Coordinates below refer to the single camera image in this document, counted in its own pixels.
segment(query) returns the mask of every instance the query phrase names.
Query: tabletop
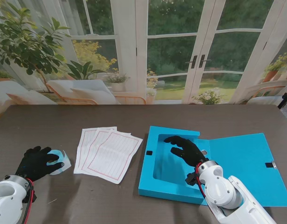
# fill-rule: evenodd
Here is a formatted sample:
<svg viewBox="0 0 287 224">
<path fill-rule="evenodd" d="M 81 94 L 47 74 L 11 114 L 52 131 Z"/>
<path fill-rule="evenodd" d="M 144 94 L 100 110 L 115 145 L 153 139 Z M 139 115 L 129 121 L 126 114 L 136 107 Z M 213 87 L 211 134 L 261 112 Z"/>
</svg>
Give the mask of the tabletop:
<svg viewBox="0 0 287 224">
<path fill-rule="evenodd" d="M 106 126 L 143 139 L 119 185 L 73 174 L 82 129 Z M 138 194 L 150 126 L 199 131 L 202 139 L 264 133 L 287 188 L 287 120 L 273 105 L 11 106 L 0 119 L 0 180 L 15 173 L 27 149 L 50 146 L 65 150 L 72 167 L 35 182 L 28 223 L 217 224 L 206 206 Z M 287 208 L 266 210 L 287 224 Z"/>
</svg>

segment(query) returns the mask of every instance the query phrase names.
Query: cushion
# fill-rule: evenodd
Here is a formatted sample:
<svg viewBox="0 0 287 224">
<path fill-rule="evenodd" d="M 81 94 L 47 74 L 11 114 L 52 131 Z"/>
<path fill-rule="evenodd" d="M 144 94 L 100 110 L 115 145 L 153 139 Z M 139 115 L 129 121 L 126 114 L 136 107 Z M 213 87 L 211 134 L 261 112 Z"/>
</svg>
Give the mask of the cushion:
<svg viewBox="0 0 287 224">
<path fill-rule="evenodd" d="M 247 104 L 269 104 L 278 106 L 282 102 L 281 96 L 267 96 L 267 97 L 255 97 L 250 99 Z"/>
<path fill-rule="evenodd" d="M 31 90 L 27 93 L 21 94 L 10 94 L 7 95 L 17 104 L 20 105 L 32 105 L 32 104 L 50 104 L 55 105 L 56 102 L 48 99 L 47 97 L 43 96 L 42 94 Z"/>
<path fill-rule="evenodd" d="M 0 114 L 3 113 L 10 105 L 16 104 L 6 92 L 17 94 L 28 92 L 27 89 L 14 81 L 0 82 Z"/>
<path fill-rule="evenodd" d="M 107 92 L 101 90 L 88 90 L 71 88 L 71 90 L 82 99 L 93 99 L 98 104 L 117 104 L 116 98 Z"/>
<path fill-rule="evenodd" d="M 111 94 L 102 80 L 50 80 L 47 83 L 61 97 L 78 98 L 71 88 L 99 90 Z"/>
</svg>

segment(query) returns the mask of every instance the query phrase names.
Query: blue document box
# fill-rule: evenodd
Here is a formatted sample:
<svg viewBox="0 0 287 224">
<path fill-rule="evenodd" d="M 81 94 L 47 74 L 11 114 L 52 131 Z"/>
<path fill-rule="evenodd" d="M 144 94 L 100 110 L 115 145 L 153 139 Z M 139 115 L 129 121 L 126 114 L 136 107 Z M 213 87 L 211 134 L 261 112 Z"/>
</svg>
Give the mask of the blue document box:
<svg viewBox="0 0 287 224">
<path fill-rule="evenodd" d="M 206 205 L 198 186 L 185 182 L 194 168 L 173 155 L 173 145 L 164 142 L 174 135 L 205 150 L 206 157 L 223 168 L 225 178 L 239 178 L 262 206 L 287 206 L 287 190 L 278 169 L 266 166 L 274 159 L 263 133 L 203 140 L 198 139 L 196 131 L 151 126 L 138 187 L 140 195 Z"/>
</svg>

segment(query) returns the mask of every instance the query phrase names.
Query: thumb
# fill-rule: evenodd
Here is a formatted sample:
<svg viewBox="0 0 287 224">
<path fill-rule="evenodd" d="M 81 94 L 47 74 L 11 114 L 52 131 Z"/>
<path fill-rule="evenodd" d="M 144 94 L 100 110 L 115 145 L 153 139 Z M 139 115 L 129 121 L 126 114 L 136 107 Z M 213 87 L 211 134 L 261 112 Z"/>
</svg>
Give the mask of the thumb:
<svg viewBox="0 0 287 224">
<path fill-rule="evenodd" d="M 171 153 L 181 158 L 184 156 L 184 150 L 176 147 L 171 148 Z"/>
<path fill-rule="evenodd" d="M 50 173 L 56 171 L 57 169 L 62 168 L 64 165 L 65 165 L 65 163 L 58 162 L 58 163 L 56 163 L 54 165 L 47 166 L 47 169 L 46 169 L 47 170 L 47 174 L 50 174 Z"/>
</svg>

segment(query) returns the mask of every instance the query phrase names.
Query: potted plant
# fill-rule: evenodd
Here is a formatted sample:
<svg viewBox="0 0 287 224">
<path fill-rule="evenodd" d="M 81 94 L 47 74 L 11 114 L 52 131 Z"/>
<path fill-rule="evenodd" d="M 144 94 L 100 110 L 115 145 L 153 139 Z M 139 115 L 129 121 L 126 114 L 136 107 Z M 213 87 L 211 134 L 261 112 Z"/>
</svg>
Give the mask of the potted plant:
<svg viewBox="0 0 287 224">
<path fill-rule="evenodd" d="M 64 60 L 57 51 L 62 48 L 59 41 L 63 40 L 63 36 L 70 37 L 62 30 L 69 28 L 61 27 L 60 23 L 52 18 L 53 24 L 49 23 L 49 29 L 42 27 L 44 31 L 36 33 L 30 28 L 35 27 L 35 24 L 30 22 L 30 10 L 17 9 L 11 3 L 8 5 L 16 12 L 16 16 L 0 16 L 4 21 L 0 23 L 0 63 L 10 65 L 10 61 L 14 61 L 20 67 L 26 68 L 28 75 L 37 71 L 46 85 L 43 74 L 50 74 L 52 71 L 57 73 L 57 67 Z"/>
<path fill-rule="evenodd" d="M 265 69 L 267 74 L 266 74 L 266 77 L 263 80 L 263 83 L 269 82 L 272 78 L 274 78 L 274 76 L 277 74 L 279 69 L 281 69 L 282 67 L 285 67 L 285 66 L 287 66 L 287 53 L 284 53 L 283 55 L 280 55 L 274 63 L 270 64 Z"/>
<path fill-rule="evenodd" d="M 156 76 L 155 72 L 148 69 L 147 76 Z M 157 90 L 154 88 L 156 87 L 158 83 L 158 78 L 148 78 L 147 79 L 147 92 L 146 92 L 146 102 L 147 104 L 154 104 L 155 97 L 157 94 Z"/>
<path fill-rule="evenodd" d="M 106 82 L 111 83 L 111 90 L 113 92 L 124 92 L 126 91 L 125 82 L 129 79 L 126 75 L 120 76 L 114 74 L 106 78 Z"/>
<path fill-rule="evenodd" d="M 147 88 L 146 102 L 147 104 L 154 104 L 157 91 L 152 88 Z"/>
<path fill-rule="evenodd" d="M 1 81 L 10 81 L 13 77 L 10 76 L 6 71 L 0 70 L 0 82 Z"/>
<path fill-rule="evenodd" d="M 96 74 L 95 79 L 97 79 L 97 73 L 104 72 L 100 69 L 93 69 L 91 62 L 87 62 L 84 65 L 78 62 L 71 61 L 72 64 L 66 64 L 72 73 L 68 73 L 75 80 L 89 80 L 89 76 Z"/>
<path fill-rule="evenodd" d="M 212 90 L 207 90 L 200 94 L 198 97 L 192 97 L 202 104 L 219 104 L 222 99 L 222 95 L 219 92 L 219 88 L 214 88 Z"/>
</svg>

